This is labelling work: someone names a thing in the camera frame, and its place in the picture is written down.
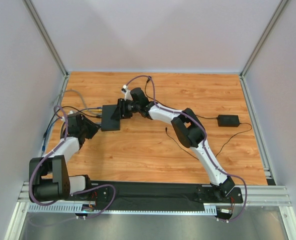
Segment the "black network switch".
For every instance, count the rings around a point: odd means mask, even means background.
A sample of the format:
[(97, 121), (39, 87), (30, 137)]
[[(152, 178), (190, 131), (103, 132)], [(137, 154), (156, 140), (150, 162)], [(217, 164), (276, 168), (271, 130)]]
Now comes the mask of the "black network switch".
[(120, 130), (120, 119), (112, 118), (116, 109), (117, 109), (116, 104), (102, 106), (102, 116), (101, 116), (102, 132)]

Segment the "black power adapter brick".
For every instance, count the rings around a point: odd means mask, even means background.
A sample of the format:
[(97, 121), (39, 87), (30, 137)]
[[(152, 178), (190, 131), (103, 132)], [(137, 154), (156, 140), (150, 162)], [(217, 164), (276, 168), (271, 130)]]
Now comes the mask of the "black power adapter brick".
[(241, 124), (238, 115), (219, 114), (216, 119), (219, 127), (238, 127)]

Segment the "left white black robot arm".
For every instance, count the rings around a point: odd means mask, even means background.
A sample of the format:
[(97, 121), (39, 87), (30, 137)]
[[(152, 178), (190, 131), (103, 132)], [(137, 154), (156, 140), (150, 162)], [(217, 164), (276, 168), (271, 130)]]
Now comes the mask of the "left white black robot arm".
[(86, 140), (95, 136), (101, 125), (82, 113), (68, 114), (63, 123), (59, 143), (49, 153), (29, 162), (28, 194), (30, 201), (40, 206), (66, 200), (75, 193), (83, 194), (90, 188), (88, 175), (69, 176), (67, 162)]

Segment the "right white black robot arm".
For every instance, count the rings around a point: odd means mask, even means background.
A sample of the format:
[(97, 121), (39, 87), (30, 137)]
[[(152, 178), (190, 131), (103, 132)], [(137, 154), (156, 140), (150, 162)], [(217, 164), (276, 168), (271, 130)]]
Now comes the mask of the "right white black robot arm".
[(190, 108), (176, 110), (150, 101), (139, 87), (129, 90), (124, 85), (121, 92), (124, 98), (118, 99), (112, 119), (129, 119), (134, 113), (139, 113), (144, 118), (171, 125), (178, 141), (191, 149), (201, 162), (215, 191), (223, 198), (228, 196), (235, 183), (219, 164), (209, 146), (205, 128)]

